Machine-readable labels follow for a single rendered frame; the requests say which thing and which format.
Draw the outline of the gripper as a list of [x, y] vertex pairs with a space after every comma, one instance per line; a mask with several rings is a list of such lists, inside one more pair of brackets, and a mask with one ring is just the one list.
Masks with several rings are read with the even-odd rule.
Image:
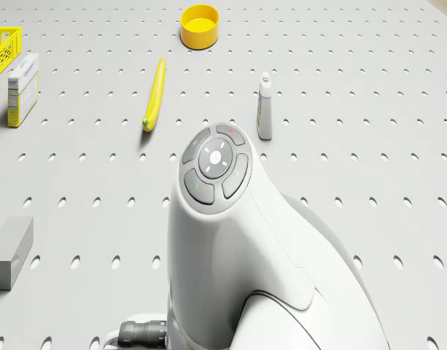
[[119, 330], [107, 335], [104, 350], [164, 349], [166, 336], [167, 325], [164, 320], [150, 320], [144, 323], [125, 321]]

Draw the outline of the grey cube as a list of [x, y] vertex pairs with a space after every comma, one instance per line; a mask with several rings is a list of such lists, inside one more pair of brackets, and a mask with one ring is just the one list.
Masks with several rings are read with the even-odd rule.
[[0, 230], [0, 290], [11, 290], [34, 240], [34, 218], [8, 217]]

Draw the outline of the banana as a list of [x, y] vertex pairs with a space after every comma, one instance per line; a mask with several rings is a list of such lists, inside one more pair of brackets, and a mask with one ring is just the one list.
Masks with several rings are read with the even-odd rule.
[[144, 117], [142, 118], [142, 128], [146, 132], [150, 132], [155, 128], [158, 119], [160, 105], [163, 96], [165, 74], [166, 74], [166, 60], [164, 58], [161, 58], [159, 60], [158, 67], [155, 72], [155, 78], [153, 81], [151, 94], [147, 105], [147, 110]]

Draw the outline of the small white bottle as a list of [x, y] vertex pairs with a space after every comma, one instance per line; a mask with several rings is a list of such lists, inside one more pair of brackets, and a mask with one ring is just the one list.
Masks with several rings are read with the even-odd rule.
[[259, 97], [257, 105], [257, 132], [262, 140], [271, 140], [272, 115], [271, 115], [272, 87], [268, 72], [264, 71], [260, 77]]

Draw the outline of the white yellow box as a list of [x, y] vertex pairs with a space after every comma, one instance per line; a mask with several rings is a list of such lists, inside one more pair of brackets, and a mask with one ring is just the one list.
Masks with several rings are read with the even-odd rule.
[[28, 54], [8, 76], [7, 125], [18, 127], [39, 96], [39, 54]]

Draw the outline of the yellow bowl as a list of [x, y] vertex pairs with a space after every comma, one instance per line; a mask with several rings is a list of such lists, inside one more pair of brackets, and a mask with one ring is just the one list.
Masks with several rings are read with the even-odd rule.
[[218, 39], [219, 13], [211, 5], [196, 4], [188, 7], [181, 16], [180, 38], [193, 50], [203, 50]]

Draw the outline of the yellow basket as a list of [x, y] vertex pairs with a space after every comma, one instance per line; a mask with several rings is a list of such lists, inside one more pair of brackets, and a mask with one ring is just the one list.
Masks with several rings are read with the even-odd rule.
[[0, 27], [0, 73], [22, 50], [22, 28]]

